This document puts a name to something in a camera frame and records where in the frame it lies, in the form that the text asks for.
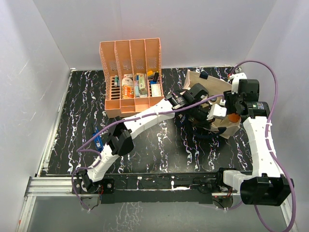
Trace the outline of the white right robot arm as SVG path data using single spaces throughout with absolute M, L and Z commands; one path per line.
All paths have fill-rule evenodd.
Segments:
M 267 102 L 259 101 L 259 81 L 235 77 L 232 89 L 224 92 L 228 114 L 240 116 L 247 133 L 253 161 L 251 175 L 232 168 L 220 168 L 215 186 L 225 192 L 229 188 L 240 193 L 244 204 L 280 206 L 291 193 L 288 180 L 282 169 L 275 163 L 269 131 L 266 126 L 270 114 Z

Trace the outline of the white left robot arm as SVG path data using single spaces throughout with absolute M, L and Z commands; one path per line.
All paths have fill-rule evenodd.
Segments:
M 100 181 L 110 166 L 120 157 L 130 153 L 134 148 L 133 140 L 142 132 L 160 122 L 175 117 L 176 113 L 186 113 L 199 120 L 205 120 L 207 113 L 202 106 L 187 108 L 209 96 L 202 84 L 195 84 L 190 89 L 180 89 L 168 94 L 154 106 L 134 115 L 121 119 L 115 118 L 108 128 L 108 139 L 102 146 L 97 158 L 85 170 L 77 175 L 82 178 L 87 192 L 94 193 L 99 189 Z

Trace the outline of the orange bottle blue cap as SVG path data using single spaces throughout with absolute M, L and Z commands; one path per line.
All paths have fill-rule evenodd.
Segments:
M 228 115 L 228 119 L 232 123 L 237 123 L 240 120 L 240 116 L 238 114 L 232 113 Z

